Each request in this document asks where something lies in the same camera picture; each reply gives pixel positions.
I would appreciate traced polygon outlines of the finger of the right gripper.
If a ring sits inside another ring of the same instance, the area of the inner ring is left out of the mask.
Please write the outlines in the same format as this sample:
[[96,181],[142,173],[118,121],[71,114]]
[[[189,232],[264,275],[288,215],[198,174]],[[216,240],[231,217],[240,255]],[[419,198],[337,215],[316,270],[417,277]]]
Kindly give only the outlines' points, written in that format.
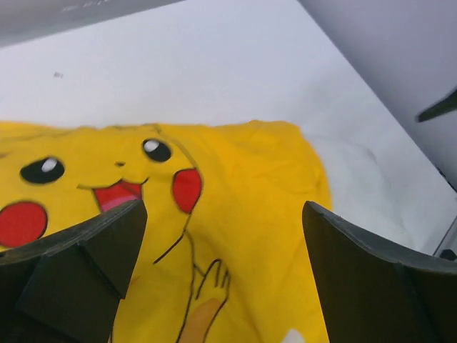
[[457,89],[454,89],[416,116],[416,122],[421,123],[455,111],[457,108]]

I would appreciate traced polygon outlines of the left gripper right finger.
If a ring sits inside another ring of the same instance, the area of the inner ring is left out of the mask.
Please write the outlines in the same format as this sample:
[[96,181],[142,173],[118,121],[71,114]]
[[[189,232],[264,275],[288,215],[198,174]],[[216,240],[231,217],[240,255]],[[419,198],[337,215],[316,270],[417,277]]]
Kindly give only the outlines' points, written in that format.
[[330,342],[455,342],[456,261],[404,247],[315,202],[303,232]]

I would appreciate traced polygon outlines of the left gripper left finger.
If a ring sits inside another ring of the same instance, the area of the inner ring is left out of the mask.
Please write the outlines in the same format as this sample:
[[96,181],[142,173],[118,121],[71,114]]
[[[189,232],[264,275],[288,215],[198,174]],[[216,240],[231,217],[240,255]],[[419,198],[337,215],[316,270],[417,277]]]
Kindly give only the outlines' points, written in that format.
[[146,228],[141,200],[1,253],[2,342],[107,342]]

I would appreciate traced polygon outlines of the yellow printed pillowcase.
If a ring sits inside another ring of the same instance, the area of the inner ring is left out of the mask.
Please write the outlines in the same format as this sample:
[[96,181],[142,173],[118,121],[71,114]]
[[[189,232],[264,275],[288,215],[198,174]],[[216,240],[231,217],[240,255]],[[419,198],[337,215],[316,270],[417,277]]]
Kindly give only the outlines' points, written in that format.
[[141,200],[146,228],[107,342],[327,342],[303,235],[331,203],[283,121],[1,123],[1,253]]

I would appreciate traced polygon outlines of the white pillow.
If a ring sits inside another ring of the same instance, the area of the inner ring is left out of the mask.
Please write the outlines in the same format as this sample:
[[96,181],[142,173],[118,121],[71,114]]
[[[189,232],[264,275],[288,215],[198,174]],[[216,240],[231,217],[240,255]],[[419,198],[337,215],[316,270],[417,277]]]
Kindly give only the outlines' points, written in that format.
[[401,203],[369,149],[327,136],[305,138],[323,164],[331,198],[327,210],[405,247],[436,251],[437,244],[425,245],[433,232],[407,225]]

